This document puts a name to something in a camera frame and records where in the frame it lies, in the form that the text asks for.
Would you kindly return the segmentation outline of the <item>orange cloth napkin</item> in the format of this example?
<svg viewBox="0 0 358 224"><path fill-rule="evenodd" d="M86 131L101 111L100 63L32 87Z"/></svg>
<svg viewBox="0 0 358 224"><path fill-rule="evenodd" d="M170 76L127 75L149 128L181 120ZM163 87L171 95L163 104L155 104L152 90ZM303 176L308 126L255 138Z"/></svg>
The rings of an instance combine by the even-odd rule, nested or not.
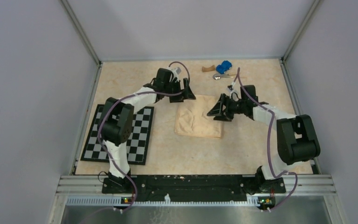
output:
<svg viewBox="0 0 358 224"><path fill-rule="evenodd" d="M223 123L207 116L217 101L216 96L196 95L195 100L188 99L180 103L176 113L174 132L184 136L221 138Z"/></svg>

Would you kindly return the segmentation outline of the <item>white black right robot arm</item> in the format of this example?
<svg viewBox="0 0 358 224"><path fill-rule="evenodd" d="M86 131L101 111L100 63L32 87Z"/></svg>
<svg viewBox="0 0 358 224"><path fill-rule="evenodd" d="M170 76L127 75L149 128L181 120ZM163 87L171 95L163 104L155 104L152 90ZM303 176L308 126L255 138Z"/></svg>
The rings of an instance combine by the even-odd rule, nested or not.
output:
<svg viewBox="0 0 358 224"><path fill-rule="evenodd" d="M321 153L311 117L283 112L266 102L259 102L254 85L243 86L237 100L222 93L207 116L218 121L232 121L236 114L268 126L267 164L256 170L249 193L268 192L279 186L282 175Z"/></svg>

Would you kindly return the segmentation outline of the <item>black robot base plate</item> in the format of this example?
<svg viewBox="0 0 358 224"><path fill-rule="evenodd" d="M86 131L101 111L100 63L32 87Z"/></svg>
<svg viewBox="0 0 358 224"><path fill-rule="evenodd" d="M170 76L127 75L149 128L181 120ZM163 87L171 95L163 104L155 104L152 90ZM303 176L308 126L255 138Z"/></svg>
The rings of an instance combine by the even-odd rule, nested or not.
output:
<svg viewBox="0 0 358 224"><path fill-rule="evenodd" d="M248 195L285 193L282 178L264 180L254 175L133 175L125 185L104 178L102 193L127 194L136 202L240 202Z"/></svg>

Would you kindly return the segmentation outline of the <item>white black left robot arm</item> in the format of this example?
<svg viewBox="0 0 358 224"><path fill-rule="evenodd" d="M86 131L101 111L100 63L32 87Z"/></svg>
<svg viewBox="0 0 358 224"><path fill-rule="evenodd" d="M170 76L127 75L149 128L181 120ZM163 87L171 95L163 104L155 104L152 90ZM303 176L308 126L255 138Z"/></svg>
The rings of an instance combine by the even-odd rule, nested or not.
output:
<svg viewBox="0 0 358 224"><path fill-rule="evenodd" d="M144 107L169 97L171 103L196 99L190 88L190 77L179 78L180 68L160 68L151 82L128 96L108 98L97 125L97 140L110 163L108 179L120 193L131 187L126 142L133 130L134 115Z"/></svg>

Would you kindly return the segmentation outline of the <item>silver metal spoon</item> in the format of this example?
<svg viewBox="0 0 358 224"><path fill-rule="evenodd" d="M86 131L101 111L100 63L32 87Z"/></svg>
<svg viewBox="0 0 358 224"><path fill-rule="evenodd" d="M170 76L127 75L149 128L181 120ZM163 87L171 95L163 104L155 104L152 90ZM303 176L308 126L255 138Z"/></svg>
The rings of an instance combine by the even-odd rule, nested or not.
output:
<svg viewBox="0 0 358 224"><path fill-rule="evenodd" d="M221 78L235 78L236 75L230 75L230 74L220 74L220 73L216 73L212 76L212 78L214 80L219 80Z"/></svg>

